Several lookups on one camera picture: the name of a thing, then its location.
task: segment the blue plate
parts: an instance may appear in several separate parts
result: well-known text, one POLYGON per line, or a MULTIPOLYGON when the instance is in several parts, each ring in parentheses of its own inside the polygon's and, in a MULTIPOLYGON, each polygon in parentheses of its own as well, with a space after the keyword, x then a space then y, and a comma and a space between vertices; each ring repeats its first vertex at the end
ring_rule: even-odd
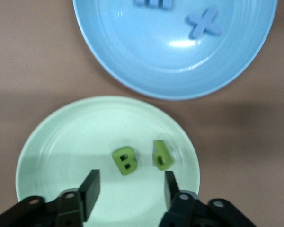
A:
POLYGON ((185 100, 217 91, 243 72, 268 35, 277 0, 173 0, 170 9, 134 0, 73 4, 89 48, 114 78, 146 96, 185 100), (212 7, 221 31, 194 37, 189 16, 212 7))

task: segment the green plate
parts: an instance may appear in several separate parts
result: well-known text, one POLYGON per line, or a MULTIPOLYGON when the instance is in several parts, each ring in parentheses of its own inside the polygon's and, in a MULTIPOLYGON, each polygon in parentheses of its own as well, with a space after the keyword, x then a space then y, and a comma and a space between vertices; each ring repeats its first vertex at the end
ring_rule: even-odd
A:
POLYGON ((100 196, 85 226, 158 226, 166 205, 164 171, 152 160, 154 140, 169 147, 180 189, 198 193, 195 149, 177 122, 145 102, 101 96, 57 110, 33 131, 18 161, 18 200, 31 195, 54 200, 79 187, 91 169, 100 169, 100 196), (112 159, 123 146, 132 147, 138 161, 126 176, 112 159))

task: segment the green letter with a hole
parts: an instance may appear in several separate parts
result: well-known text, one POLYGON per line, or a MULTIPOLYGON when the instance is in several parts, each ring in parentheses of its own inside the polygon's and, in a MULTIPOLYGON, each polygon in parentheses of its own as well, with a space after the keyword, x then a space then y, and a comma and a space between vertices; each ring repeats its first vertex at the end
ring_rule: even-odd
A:
POLYGON ((122 175, 128 175, 138 168, 132 147, 123 147, 113 152, 113 160, 122 175))
POLYGON ((167 170, 173 164, 172 156, 163 140, 154 141, 153 158, 159 170, 167 170))

